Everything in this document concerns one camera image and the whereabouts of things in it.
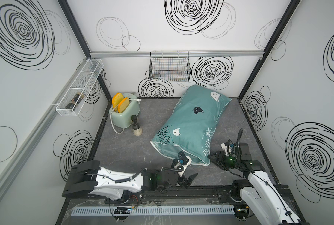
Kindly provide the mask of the teal cat-print pillow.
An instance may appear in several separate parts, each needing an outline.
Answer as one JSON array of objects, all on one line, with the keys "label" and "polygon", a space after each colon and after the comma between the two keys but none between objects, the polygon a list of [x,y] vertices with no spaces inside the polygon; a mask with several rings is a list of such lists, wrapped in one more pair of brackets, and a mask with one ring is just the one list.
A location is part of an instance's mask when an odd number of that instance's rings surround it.
[{"label": "teal cat-print pillow", "polygon": [[166,158],[175,159],[179,152],[184,152],[193,165],[208,166],[212,137],[230,102],[231,98],[219,92],[190,86],[170,118],[151,139],[151,145]]}]

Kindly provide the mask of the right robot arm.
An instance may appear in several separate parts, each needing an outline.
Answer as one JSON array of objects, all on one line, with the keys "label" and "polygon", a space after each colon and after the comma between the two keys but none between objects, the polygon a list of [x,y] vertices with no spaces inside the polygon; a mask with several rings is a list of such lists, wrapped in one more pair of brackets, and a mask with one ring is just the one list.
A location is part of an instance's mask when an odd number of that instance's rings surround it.
[{"label": "right robot arm", "polygon": [[208,156],[210,161],[224,171],[236,169],[244,179],[233,181],[230,198],[245,202],[262,225],[307,225],[291,209],[272,184],[265,168],[253,160],[246,143],[221,144],[223,150]]}]

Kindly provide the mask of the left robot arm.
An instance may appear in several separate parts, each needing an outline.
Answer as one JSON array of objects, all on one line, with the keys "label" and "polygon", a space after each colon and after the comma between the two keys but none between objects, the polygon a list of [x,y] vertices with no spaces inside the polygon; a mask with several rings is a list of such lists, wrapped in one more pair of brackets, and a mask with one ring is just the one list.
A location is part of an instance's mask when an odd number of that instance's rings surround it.
[{"label": "left robot arm", "polygon": [[125,173],[106,169],[100,166],[100,161],[91,160],[71,168],[62,197],[94,195],[121,200],[143,191],[163,192],[176,186],[189,188],[197,177],[197,174],[188,178],[184,175],[191,162],[192,159],[181,151],[171,167],[160,170],[142,168],[136,173]]}]

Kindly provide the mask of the glass bottle with black cap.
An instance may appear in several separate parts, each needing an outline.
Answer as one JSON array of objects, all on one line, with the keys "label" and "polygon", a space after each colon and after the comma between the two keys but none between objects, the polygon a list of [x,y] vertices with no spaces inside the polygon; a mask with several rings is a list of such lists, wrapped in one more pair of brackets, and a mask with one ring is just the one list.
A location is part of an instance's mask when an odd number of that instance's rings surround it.
[{"label": "glass bottle with black cap", "polygon": [[135,136],[141,136],[143,133],[141,123],[136,115],[131,116],[131,128]]}]

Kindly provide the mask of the mint green toaster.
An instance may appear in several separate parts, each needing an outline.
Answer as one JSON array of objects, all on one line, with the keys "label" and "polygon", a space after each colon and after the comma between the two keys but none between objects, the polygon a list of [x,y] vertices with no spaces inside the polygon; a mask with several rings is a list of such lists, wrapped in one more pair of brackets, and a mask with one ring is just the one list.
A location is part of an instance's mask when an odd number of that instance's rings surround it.
[{"label": "mint green toaster", "polygon": [[131,93],[125,93],[122,94],[124,97],[129,98],[130,104],[127,107],[127,109],[122,112],[118,113],[117,107],[113,108],[113,106],[110,108],[110,121],[114,128],[122,128],[126,129],[131,125],[131,116],[136,115],[138,116],[140,112],[140,102],[141,99],[137,98],[134,94]]}]

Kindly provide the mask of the right yellow toast slice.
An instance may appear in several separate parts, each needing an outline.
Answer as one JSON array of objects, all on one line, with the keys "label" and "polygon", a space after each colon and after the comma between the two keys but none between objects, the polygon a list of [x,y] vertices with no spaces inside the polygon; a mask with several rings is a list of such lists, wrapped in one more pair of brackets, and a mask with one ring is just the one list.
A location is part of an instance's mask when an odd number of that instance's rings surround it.
[{"label": "right yellow toast slice", "polygon": [[128,97],[123,98],[120,101],[120,103],[117,105],[118,113],[124,112],[127,109],[127,107],[129,106],[129,104],[130,104],[129,98]]}]

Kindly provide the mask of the yellow toast slice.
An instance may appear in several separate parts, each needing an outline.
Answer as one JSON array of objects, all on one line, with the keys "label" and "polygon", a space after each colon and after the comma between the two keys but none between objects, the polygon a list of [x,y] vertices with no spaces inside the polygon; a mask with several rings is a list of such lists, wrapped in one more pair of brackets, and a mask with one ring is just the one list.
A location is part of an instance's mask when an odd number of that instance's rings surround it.
[{"label": "yellow toast slice", "polygon": [[113,108],[116,108],[123,99],[124,99],[124,96],[120,92],[116,93],[112,98]]},{"label": "yellow toast slice", "polygon": [[129,106],[129,104],[130,104],[129,98],[128,97],[123,98],[120,101],[120,103],[117,105],[118,113],[124,112],[127,109],[127,107]]}]

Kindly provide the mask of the left yellow toast slice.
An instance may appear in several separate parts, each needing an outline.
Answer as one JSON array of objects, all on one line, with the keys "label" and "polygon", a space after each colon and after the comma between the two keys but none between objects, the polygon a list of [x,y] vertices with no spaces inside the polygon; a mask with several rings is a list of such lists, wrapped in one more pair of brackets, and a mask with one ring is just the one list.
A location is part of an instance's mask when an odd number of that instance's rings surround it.
[{"label": "left yellow toast slice", "polygon": [[116,93],[112,98],[113,108],[116,108],[123,99],[124,99],[124,96],[120,92]]}]

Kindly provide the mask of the dark object in white shelf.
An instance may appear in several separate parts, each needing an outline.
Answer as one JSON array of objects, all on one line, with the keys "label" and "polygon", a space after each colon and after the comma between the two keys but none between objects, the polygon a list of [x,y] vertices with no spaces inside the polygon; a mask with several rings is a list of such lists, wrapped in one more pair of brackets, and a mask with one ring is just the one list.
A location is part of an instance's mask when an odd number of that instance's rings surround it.
[{"label": "dark object in white shelf", "polygon": [[67,110],[74,110],[77,105],[84,99],[84,94],[77,93],[71,101],[65,106],[65,109]]}]

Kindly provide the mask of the black front mounting rail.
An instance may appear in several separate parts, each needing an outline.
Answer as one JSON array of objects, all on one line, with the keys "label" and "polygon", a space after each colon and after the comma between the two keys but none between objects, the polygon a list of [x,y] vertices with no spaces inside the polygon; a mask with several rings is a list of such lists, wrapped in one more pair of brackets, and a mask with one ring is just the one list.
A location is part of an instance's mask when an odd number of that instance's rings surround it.
[{"label": "black front mounting rail", "polygon": [[204,199],[208,202],[216,201],[217,203],[228,203],[244,205],[246,202],[241,197],[237,196],[239,191],[235,185],[222,186],[191,186],[187,189],[182,187],[170,187],[163,191],[141,191],[132,193],[123,190],[120,197],[108,197],[102,194],[87,193],[86,191],[79,191],[77,193],[68,194],[63,192],[62,197],[71,199],[87,199],[87,200],[102,200],[105,204],[116,205],[133,205],[146,204],[147,202],[164,200],[180,200],[187,201],[188,199],[197,200]]}]

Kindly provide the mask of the silver horizontal wall rail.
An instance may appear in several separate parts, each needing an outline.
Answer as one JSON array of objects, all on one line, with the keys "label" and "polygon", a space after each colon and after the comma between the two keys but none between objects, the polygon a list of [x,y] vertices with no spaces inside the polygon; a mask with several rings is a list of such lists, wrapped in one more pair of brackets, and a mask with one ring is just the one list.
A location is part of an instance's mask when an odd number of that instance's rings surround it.
[{"label": "silver horizontal wall rail", "polygon": [[140,58],[140,57],[263,57],[262,50],[213,50],[213,51],[96,51],[91,58]]}]

